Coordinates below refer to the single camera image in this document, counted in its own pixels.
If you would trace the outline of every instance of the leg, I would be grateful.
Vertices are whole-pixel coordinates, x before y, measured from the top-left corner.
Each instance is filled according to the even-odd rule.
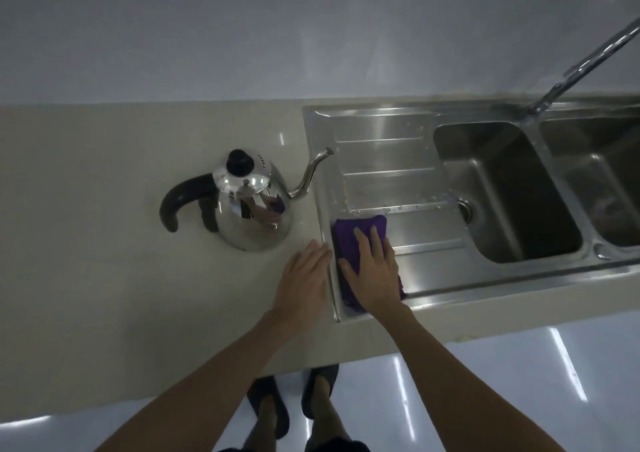
[[[265,396],[260,402],[258,420],[246,438],[243,448],[253,452],[275,452],[276,425],[278,416],[272,396]]]
[[[338,437],[351,440],[345,431],[338,412],[335,411],[329,398],[331,386],[324,376],[316,376],[314,391],[311,397],[311,409],[314,413],[314,427],[307,442],[306,451]]]

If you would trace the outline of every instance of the kettle spout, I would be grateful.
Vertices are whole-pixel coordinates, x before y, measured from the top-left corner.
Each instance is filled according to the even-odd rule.
[[[311,179],[314,177],[317,165],[329,156],[333,156],[333,151],[330,148],[326,148],[324,152],[319,153],[309,161],[309,164],[305,169],[305,173],[302,175],[302,181],[300,181],[300,184],[294,190],[289,192],[289,197],[291,199],[300,199],[307,195],[309,192],[309,186],[311,185]]]

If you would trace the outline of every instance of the black kettle knob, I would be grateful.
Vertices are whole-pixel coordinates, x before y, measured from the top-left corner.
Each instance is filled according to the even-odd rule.
[[[234,149],[229,152],[227,171],[232,176],[244,178],[244,176],[251,174],[254,166],[255,164],[253,163],[252,157],[242,149]]]

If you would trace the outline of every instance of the faucet spout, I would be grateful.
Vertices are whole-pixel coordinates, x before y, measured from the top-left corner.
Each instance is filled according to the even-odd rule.
[[[540,100],[533,102],[527,107],[527,113],[537,116],[541,112],[551,107],[551,104],[564,92],[578,83],[584,76],[590,73],[594,68],[599,66],[604,60],[609,58],[613,53],[631,41],[638,33],[640,33],[640,18],[634,20],[626,28],[622,29],[611,38],[609,38],[596,51],[573,65],[564,73],[564,80],[555,84],[546,95]]]
[[[311,179],[314,177],[317,165],[329,156],[333,156],[333,151],[330,148],[326,148],[324,152],[319,153],[309,161],[309,164],[307,164],[307,168],[305,169],[305,173],[302,175],[302,181],[300,181],[300,184],[295,189],[288,193],[291,199],[300,199],[307,195],[309,192],[309,186],[311,185]]]

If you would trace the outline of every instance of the forearm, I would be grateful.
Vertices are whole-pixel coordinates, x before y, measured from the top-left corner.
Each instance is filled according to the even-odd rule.
[[[493,391],[397,305],[383,313],[420,397],[448,452],[562,451],[542,429]]]
[[[210,452],[252,381],[288,340],[271,313],[244,336],[169,388],[96,452]]]

